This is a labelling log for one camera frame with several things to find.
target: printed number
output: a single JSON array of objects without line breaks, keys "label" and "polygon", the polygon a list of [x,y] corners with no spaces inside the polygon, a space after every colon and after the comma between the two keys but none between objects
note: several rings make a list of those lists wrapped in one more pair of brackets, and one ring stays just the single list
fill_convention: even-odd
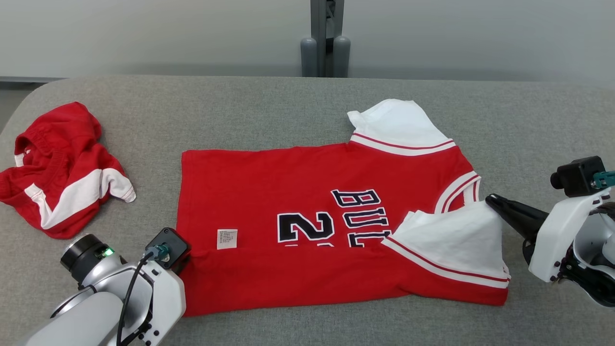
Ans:
[{"label": "printed number", "polygon": [[278,243],[285,241],[296,241],[299,239],[297,231],[293,226],[298,228],[310,240],[329,239],[334,233],[333,219],[327,212],[317,212],[316,219],[320,223],[320,228],[310,222],[300,213],[278,214],[277,216],[277,236]]},{"label": "printed number", "polygon": [[339,190],[333,190],[331,193],[333,193],[335,202],[342,208],[380,203],[380,197],[378,197],[378,194],[374,190],[359,192],[342,192]]},{"label": "printed number", "polygon": [[372,225],[389,225],[389,219],[387,219],[386,212],[383,207],[367,211],[345,212],[344,221],[348,228],[359,228]]},{"label": "printed number", "polygon": [[391,231],[367,232],[367,233],[348,233],[348,244],[351,247],[365,247],[358,239],[364,238],[386,238],[391,235]]}]

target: red and white clothing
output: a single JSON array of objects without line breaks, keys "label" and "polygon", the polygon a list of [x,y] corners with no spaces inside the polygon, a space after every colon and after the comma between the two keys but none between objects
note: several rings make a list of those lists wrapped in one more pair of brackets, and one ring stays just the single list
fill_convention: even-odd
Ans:
[{"label": "red and white clothing", "polygon": [[109,195],[134,201],[122,166],[98,143],[101,132],[78,102],[38,117],[15,140],[15,167],[0,172],[0,201],[58,239],[79,233]]},{"label": "red and white clothing", "polygon": [[497,287],[457,280],[381,244],[408,211],[442,214],[478,199],[480,177],[454,141],[412,101],[348,115],[349,143],[183,153],[186,316],[412,293],[504,303],[507,278]]}]

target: white label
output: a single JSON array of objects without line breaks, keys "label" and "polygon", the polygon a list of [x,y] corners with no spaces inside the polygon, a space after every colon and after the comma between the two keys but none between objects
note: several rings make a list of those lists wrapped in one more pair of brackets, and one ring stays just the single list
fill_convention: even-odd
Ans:
[{"label": "white label", "polygon": [[237,247],[237,230],[218,230],[218,250]]}]

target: gray tabletop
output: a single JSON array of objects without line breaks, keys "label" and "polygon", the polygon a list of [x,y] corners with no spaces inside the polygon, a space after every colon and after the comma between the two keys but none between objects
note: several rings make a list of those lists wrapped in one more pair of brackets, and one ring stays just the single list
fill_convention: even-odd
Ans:
[{"label": "gray tabletop", "polygon": [[[19,106],[0,135],[0,169],[14,164],[15,137],[36,117],[64,103],[83,103],[101,122],[102,142],[138,195],[132,204],[107,202],[85,231],[137,260],[162,227],[175,225],[184,150],[345,142],[352,133],[347,111],[389,98],[414,100],[483,177],[482,198],[495,192],[549,211],[564,198],[549,183],[557,166],[600,155],[615,168],[614,96],[604,89],[525,82],[68,79],[41,87]],[[75,293],[76,283],[59,263],[69,241],[48,238],[6,205],[0,205],[0,220],[0,344],[7,345]],[[613,344],[615,315],[571,283],[534,277],[521,242],[505,228],[512,281],[503,307],[409,296],[219,313],[180,320],[165,344]]]}]

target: metal stand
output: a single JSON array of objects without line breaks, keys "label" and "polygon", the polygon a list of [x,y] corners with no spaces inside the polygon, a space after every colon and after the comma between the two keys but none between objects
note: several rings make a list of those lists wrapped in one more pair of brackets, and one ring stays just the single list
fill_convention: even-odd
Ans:
[{"label": "metal stand", "polygon": [[350,39],[342,36],[344,0],[311,0],[311,38],[301,40],[304,77],[348,77]]}]

